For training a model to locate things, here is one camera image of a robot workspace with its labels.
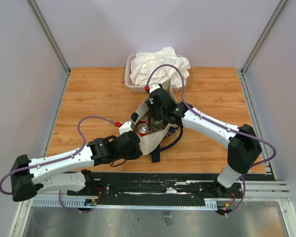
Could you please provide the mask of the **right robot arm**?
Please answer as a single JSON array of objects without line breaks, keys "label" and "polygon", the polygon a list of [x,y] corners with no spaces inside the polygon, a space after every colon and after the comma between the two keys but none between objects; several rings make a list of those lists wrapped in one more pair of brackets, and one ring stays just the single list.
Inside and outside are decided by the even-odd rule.
[{"label": "right robot arm", "polygon": [[185,101],[177,103],[159,86],[146,86],[145,90],[149,94],[149,109],[158,119],[200,132],[227,149],[227,165],[213,186],[218,197],[226,197],[233,183],[248,173],[262,152],[254,129],[248,124],[238,127],[214,119]]}]

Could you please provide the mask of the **clear glass bottle green cap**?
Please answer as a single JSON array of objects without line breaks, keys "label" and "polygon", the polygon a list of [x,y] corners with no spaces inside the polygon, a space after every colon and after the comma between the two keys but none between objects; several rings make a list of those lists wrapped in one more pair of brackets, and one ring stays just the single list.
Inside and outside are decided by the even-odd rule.
[{"label": "clear glass bottle green cap", "polygon": [[161,131],[165,128],[164,120],[154,120],[153,118],[150,119],[149,121],[149,130],[152,133]]}]

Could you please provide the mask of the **cream canvas tote bag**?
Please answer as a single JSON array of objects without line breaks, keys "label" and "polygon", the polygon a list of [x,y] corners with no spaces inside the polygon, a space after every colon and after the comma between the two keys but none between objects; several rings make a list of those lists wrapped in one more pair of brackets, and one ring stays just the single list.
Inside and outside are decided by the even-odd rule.
[{"label": "cream canvas tote bag", "polygon": [[[164,150],[167,150],[174,146],[182,137],[183,134],[183,124],[182,124],[182,117],[184,113],[187,111],[185,106],[182,102],[178,102],[172,92],[172,89],[169,85],[162,85],[162,88],[167,91],[167,93],[171,96],[171,98],[176,102],[176,108],[173,110],[173,115],[177,119],[176,121],[164,121],[164,124],[166,125],[165,128],[161,131],[152,133],[149,131],[149,134],[146,136],[140,138],[140,149],[143,153],[143,155],[150,155],[152,157],[153,162],[159,162],[160,161],[160,153]],[[134,122],[135,125],[135,132],[137,132],[137,127],[139,125],[138,121],[140,118],[147,114],[149,116],[149,121],[152,118],[152,115],[149,111],[149,108],[147,106],[147,103],[150,101],[149,95],[148,97],[140,104],[140,106],[137,108],[137,110],[131,115],[131,120]],[[167,145],[165,147],[161,147],[160,143],[161,141],[175,133],[177,130],[180,130],[179,136],[175,139],[174,142],[172,142],[170,145]]]}]

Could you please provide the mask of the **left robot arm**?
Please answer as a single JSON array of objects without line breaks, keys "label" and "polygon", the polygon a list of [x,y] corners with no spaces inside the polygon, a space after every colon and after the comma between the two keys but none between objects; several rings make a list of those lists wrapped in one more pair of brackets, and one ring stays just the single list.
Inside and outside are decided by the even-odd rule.
[{"label": "left robot arm", "polygon": [[10,176],[12,200],[25,201],[35,197],[41,190],[43,180],[73,169],[111,164],[119,159],[138,159],[143,155],[140,150],[140,138],[134,131],[120,136],[97,138],[81,151],[72,150],[47,158],[29,159],[21,155],[15,160]]}]

